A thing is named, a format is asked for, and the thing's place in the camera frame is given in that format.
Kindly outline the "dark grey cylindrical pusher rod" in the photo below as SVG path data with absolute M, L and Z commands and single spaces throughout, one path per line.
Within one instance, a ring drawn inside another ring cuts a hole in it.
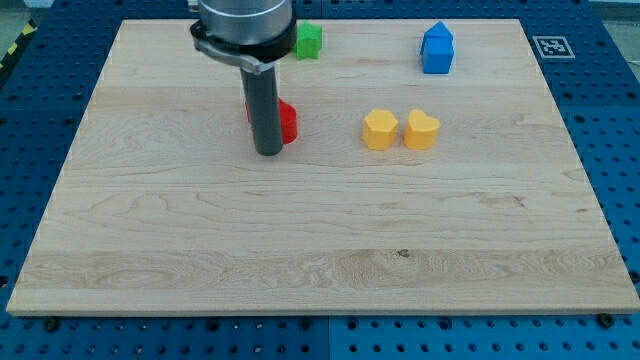
M 283 148 L 275 66 L 261 74 L 241 71 L 253 143 L 258 154 L 274 156 Z

